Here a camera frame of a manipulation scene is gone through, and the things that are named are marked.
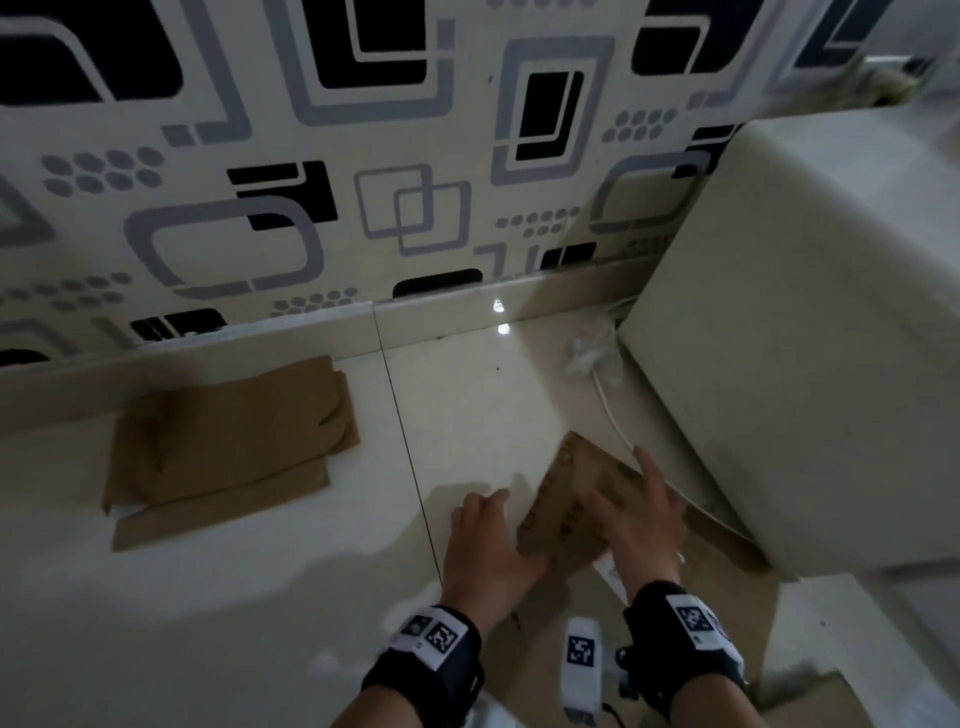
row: white appliance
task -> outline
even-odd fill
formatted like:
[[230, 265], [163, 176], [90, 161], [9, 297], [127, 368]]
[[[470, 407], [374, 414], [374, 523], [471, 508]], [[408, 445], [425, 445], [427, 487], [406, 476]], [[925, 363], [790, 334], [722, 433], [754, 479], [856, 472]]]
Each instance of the white appliance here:
[[958, 107], [747, 125], [620, 329], [785, 573], [960, 556]]

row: wrist strap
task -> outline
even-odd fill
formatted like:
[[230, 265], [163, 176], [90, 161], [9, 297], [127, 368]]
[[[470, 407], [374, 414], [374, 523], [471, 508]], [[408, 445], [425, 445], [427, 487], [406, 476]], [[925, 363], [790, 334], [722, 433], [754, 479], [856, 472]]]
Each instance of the wrist strap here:
[[403, 695], [423, 728], [459, 728], [483, 688], [480, 633], [466, 616], [430, 607], [407, 619], [364, 678]]
[[667, 720], [674, 695], [700, 675], [724, 675], [743, 690], [743, 658], [710, 608], [680, 585], [647, 584], [623, 616], [634, 638], [630, 681]]

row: gray oval dot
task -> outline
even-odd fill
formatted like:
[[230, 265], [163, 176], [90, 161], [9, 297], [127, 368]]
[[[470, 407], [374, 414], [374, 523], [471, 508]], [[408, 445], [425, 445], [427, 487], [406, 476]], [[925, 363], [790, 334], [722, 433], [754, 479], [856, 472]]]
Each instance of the gray oval dot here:
[[69, 197], [73, 194], [73, 185], [66, 180], [44, 180], [43, 186], [47, 192], [53, 192], [58, 197]]
[[73, 156], [74, 163], [85, 172], [103, 172], [104, 161], [89, 152], [80, 152]]
[[119, 149], [107, 152], [107, 161], [117, 169], [133, 169], [133, 157]]
[[100, 182], [96, 177], [90, 177], [89, 175], [80, 175], [77, 179], [77, 186], [84, 192], [89, 192], [91, 195], [99, 195], [104, 191], [104, 184]]
[[163, 155], [153, 147], [140, 147], [136, 150], [136, 158], [151, 167], [158, 167], [164, 161]]
[[163, 178], [152, 169], [136, 170], [136, 178], [147, 187], [159, 187], [163, 184]]
[[133, 189], [133, 180], [119, 172], [107, 172], [107, 184], [121, 191]]
[[44, 155], [40, 158], [40, 164], [43, 168], [54, 175], [72, 175], [73, 167], [63, 157], [55, 155]]

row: black and gray wallpaper design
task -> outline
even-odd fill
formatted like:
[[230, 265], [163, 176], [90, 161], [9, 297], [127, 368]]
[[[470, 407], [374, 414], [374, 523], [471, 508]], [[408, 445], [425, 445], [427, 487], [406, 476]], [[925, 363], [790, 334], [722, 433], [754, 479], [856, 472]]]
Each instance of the black and gray wallpaper design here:
[[948, 26], [946, 0], [4, 0], [0, 366], [659, 255], [745, 123]]

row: hand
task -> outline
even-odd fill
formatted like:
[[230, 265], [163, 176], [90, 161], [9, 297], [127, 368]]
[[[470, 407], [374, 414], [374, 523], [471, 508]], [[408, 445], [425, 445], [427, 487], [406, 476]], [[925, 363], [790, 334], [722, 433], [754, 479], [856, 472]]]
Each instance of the hand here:
[[486, 637], [546, 572], [546, 556], [521, 556], [503, 515], [510, 491], [468, 493], [450, 514], [444, 558], [443, 606], [467, 615]]
[[643, 448], [634, 448], [643, 469], [647, 508], [643, 518], [621, 513], [605, 497], [590, 489], [582, 498], [600, 523], [600, 533], [610, 545], [627, 599], [652, 581], [680, 583], [680, 548], [686, 536], [686, 503], [665, 482], [657, 463]]

